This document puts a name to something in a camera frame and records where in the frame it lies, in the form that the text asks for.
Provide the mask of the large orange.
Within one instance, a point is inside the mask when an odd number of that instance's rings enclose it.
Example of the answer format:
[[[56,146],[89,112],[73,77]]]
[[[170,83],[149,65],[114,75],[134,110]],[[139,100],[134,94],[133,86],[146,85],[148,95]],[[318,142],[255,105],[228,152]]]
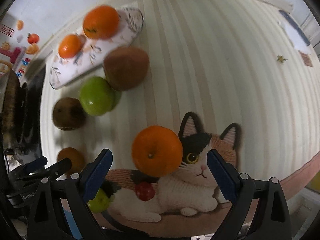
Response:
[[[84,17],[82,29],[88,38],[105,40],[118,31],[119,25],[120,18],[116,9],[101,5]]]

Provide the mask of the floral oval ceramic plate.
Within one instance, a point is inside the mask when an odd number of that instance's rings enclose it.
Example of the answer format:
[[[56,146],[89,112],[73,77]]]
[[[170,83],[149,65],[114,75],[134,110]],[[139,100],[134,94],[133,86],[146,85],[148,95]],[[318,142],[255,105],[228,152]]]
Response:
[[[60,89],[97,69],[111,51],[133,43],[143,29],[142,12],[138,8],[124,7],[118,10],[118,14],[119,30],[108,40],[86,38],[84,46],[74,57],[64,59],[58,52],[49,57],[46,71],[53,89]]]

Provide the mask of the brown green round fruit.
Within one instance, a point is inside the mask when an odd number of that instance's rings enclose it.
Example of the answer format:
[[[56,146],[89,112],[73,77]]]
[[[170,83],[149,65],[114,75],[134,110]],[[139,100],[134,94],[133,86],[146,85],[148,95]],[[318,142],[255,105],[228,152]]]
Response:
[[[72,131],[84,126],[85,112],[76,98],[64,97],[56,102],[52,120],[55,127],[63,131]]]

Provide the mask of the small brown card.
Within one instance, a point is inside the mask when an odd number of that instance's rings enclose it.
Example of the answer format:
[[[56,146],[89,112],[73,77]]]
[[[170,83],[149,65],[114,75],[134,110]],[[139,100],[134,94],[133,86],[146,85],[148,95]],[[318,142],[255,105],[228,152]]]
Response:
[[[308,66],[308,67],[313,67],[313,64],[312,64],[312,61],[310,59],[310,56],[306,53],[303,53],[302,51],[299,50],[299,53],[302,57],[302,60],[304,62],[304,65],[305,66]]]

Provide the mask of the brown orange round fruit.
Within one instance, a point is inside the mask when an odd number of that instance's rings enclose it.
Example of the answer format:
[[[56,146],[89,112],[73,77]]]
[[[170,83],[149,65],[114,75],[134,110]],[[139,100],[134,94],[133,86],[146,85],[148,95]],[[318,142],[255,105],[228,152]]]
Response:
[[[86,166],[84,155],[75,148],[63,148],[57,155],[57,161],[64,158],[70,159],[72,163],[71,169],[65,173],[67,177],[70,177],[74,173],[80,173]]]

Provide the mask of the blue smartphone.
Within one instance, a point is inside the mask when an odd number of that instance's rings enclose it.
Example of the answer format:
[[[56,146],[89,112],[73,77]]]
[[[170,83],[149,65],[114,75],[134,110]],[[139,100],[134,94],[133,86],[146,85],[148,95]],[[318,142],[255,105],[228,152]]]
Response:
[[[311,43],[309,39],[306,37],[300,26],[295,22],[295,20],[284,10],[280,9],[279,12],[282,14],[282,16],[291,24],[291,26],[299,33],[300,37],[303,39],[305,44],[309,46]]]

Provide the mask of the red cherry tomato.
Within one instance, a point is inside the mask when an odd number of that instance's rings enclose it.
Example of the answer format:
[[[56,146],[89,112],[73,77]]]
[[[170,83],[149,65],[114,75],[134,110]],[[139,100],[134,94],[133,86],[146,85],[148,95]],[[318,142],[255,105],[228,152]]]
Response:
[[[141,182],[135,185],[135,193],[136,196],[144,202],[151,200],[156,194],[152,184],[147,182]]]

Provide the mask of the black induction cooktop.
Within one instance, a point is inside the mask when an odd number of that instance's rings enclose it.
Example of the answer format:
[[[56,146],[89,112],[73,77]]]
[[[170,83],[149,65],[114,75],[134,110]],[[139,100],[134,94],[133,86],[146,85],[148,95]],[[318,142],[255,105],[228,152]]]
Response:
[[[40,104],[45,74],[46,70],[42,69],[30,81],[23,83],[27,85],[28,97],[21,147],[16,149],[14,153],[4,152],[5,155],[12,156],[22,164],[29,163],[42,156],[40,142]]]

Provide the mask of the small green stem scrap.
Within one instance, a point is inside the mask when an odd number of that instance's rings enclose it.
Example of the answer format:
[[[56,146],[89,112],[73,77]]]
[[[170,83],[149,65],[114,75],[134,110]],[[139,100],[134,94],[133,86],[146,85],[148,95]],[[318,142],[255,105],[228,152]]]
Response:
[[[277,56],[277,62],[283,64],[287,59],[283,55],[278,55]]]

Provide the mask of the small orange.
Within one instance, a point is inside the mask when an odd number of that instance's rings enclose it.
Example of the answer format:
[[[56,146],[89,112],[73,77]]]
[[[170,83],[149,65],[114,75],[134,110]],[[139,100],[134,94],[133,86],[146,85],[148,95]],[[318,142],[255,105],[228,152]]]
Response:
[[[136,135],[131,145],[131,157],[140,172],[160,178],[178,169],[183,158],[183,146],[172,130],[150,126]]]
[[[69,34],[61,41],[58,54],[63,59],[73,58],[81,50],[82,46],[83,42],[79,35]]]

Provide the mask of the green apple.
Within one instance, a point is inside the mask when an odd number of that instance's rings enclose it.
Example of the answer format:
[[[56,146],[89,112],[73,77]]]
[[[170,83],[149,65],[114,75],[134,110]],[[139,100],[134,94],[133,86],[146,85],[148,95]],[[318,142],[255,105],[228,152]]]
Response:
[[[108,197],[102,189],[99,189],[95,197],[87,202],[87,205],[92,213],[102,213],[109,208],[114,199],[114,194]]]
[[[101,116],[115,109],[121,92],[114,90],[102,77],[93,76],[80,89],[79,100],[84,111],[91,116]]]

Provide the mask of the dark red round fruit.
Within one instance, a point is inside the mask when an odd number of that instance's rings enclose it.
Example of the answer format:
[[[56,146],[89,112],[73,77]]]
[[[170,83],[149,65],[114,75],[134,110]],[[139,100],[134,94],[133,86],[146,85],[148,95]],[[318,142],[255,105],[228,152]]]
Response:
[[[149,62],[147,52],[138,47],[118,47],[106,55],[103,67],[109,85],[114,90],[124,91],[145,79]]]

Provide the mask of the white paper sheet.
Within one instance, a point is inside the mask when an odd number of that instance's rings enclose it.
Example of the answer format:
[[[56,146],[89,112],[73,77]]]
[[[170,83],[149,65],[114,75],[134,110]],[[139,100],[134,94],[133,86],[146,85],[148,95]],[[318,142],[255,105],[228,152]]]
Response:
[[[291,24],[284,21],[279,21],[278,24],[281,26],[281,28],[289,38],[295,50],[300,51],[304,54],[310,54],[310,49],[306,45],[305,41]]]

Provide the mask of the colourful wall sticker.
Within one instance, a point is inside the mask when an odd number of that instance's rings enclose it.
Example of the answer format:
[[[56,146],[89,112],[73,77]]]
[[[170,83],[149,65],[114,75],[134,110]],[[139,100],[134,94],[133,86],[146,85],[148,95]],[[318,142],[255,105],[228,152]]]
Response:
[[[40,37],[27,26],[10,15],[1,20],[1,75],[13,70],[22,79],[39,52]]]

